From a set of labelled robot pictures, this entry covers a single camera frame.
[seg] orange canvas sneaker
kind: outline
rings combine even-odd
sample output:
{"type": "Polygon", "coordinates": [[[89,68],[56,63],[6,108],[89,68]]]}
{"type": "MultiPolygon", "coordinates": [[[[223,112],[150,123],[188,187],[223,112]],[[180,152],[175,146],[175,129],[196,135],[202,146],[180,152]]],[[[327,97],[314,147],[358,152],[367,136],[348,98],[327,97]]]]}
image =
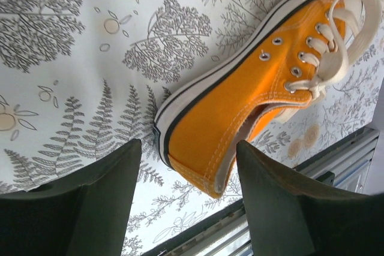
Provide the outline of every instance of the orange canvas sneaker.
{"type": "Polygon", "coordinates": [[[238,52],[160,107],[154,132],[161,159],[220,197],[237,142],[320,101],[368,47],[380,20],[380,0],[282,0],[238,52]]]}

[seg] floral pattern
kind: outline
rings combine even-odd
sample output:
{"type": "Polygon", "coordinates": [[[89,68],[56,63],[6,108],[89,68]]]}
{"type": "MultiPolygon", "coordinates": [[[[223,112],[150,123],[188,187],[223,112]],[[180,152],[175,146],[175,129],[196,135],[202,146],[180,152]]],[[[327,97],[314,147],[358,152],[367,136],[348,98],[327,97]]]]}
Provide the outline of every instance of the floral pattern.
{"type": "MultiPolygon", "coordinates": [[[[236,167],[220,199],[169,170],[152,123],[172,92],[239,49],[278,1],[0,0],[0,193],[30,190],[141,139],[123,256],[241,199],[236,167]]],[[[326,99],[272,121],[252,143],[294,167],[369,123],[383,51],[381,25],[326,99]]]]}

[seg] metal eyelet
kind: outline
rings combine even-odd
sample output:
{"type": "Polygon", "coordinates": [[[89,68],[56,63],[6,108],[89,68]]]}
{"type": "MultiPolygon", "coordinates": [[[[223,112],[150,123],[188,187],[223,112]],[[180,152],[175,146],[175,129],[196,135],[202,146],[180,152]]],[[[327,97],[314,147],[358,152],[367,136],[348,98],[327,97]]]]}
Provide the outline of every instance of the metal eyelet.
{"type": "Polygon", "coordinates": [[[260,54],[259,58],[261,61],[268,61],[270,60],[271,55],[269,53],[263,52],[262,54],[260,54]]]}
{"type": "Polygon", "coordinates": [[[290,87],[290,85],[291,85],[291,82],[285,82],[284,83],[284,88],[286,89],[286,91],[288,91],[289,93],[295,93],[296,92],[296,90],[295,89],[292,89],[291,87],[290,87]]]}
{"type": "Polygon", "coordinates": [[[283,39],[280,38],[280,37],[276,37],[272,40],[272,43],[275,44],[275,45],[282,45],[283,43],[283,39]]]}
{"type": "Polygon", "coordinates": [[[301,62],[305,62],[305,61],[302,59],[302,57],[304,56],[304,54],[305,54],[305,52],[303,52],[303,51],[300,51],[300,52],[298,53],[298,58],[301,60],[301,62]]]}
{"type": "Polygon", "coordinates": [[[305,40],[305,43],[307,43],[308,47],[312,47],[311,41],[312,41],[312,37],[307,37],[307,39],[305,40]]]}
{"type": "Polygon", "coordinates": [[[314,28],[316,29],[316,31],[317,31],[318,34],[321,34],[321,33],[320,33],[320,30],[319,30],[321,25],[323,25],[323,24],[319,22],[319,23],[317,23],[317,24],[315,25],[315,27],[314,27],[314,28]]]}
{"type": "Polygon", "coordinates": [[[299,67],[294,66],[290,69],[290,72],[292,73],[293,76],[296,76],[297,78],[302,76],[302,71],[299,67]]]}

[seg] white rubber sole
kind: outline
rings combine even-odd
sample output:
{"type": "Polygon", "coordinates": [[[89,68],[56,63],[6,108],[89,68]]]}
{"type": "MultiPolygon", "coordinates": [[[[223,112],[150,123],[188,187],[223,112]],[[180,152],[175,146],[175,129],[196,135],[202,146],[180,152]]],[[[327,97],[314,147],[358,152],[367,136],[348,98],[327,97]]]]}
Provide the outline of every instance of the white rubber sole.
{"type": "Polygon", "coordinates": [[[255,47],[262,43],[262,40],[269,35],[271,31],[279,27],[280,22],[307,1],[309,0],[281,0],[266,15],[239,51],[217,67],[187,83],[168,97],[157,112],[154,121],[155,144],[160,158],[165,164],[170,166],[166,147],[168,143],[166,142],[169,141],[172,133],[171,130],[173,130],[178,122],[176,118],[180,118],[181,113],[184,115],[187,111],[183,110],[188,109],[188,106],[191,106],[191,103],[196,101],[207,89],[211,86],[218,85],[221,81],[216,83],[217,81],[234,69],[248,53],[252,52],[255,47]]]}

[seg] tablecloth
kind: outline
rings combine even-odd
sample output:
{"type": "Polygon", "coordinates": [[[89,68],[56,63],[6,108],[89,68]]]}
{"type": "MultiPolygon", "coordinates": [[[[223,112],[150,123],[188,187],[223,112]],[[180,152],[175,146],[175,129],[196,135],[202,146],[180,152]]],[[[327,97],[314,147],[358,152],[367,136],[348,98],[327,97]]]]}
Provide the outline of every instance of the tablecloth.
{"type": "MultiPolygon", "coordinates": [[[[209,198],[159,159],[161,103],[248,39],[279,0],[0,0],[0,192],[29,190],[132,138],[143,156],[122,254],[135,256],[241,198],[209,198]]],[[[289,167],[372,119],[384,27],[325,100],[253,144],[289,167]]]]}

